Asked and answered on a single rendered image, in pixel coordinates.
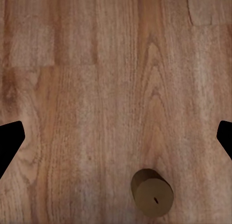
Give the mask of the pillar candle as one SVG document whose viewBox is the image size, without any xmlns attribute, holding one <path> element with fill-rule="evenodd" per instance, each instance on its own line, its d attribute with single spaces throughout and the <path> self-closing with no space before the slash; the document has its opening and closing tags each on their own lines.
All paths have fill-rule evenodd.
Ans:
<svg viewBox="0 0 232 224">
<path fill-rule="evenodd" d="M 136 172 L 132 177 L 131 191 L 137 209 L 145 216 L 160 218 L 172 208 L 173 190 L 155 170 L 144 168 Z"/>
</svg>

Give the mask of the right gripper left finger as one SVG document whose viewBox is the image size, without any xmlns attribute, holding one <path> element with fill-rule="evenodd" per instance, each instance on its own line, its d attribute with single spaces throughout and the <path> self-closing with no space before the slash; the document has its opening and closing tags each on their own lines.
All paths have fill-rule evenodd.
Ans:
<svg viewBox="0 0 232 224">
<path fill-rule="evenodd" d="M 0 126 L 0 178 L 25 139 L 21 121 Z"/>
</svg>

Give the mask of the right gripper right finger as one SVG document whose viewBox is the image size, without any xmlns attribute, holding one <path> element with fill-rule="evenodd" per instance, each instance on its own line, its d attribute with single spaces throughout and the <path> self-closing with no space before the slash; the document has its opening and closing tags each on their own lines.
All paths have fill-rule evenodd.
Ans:
<svg viewBox="0 0 232 224">
<path fill-rule="evenodd" d="M 221 121 L 217 130 L 217 139 L 232 159 L 232 123 Z"/>
</svg>

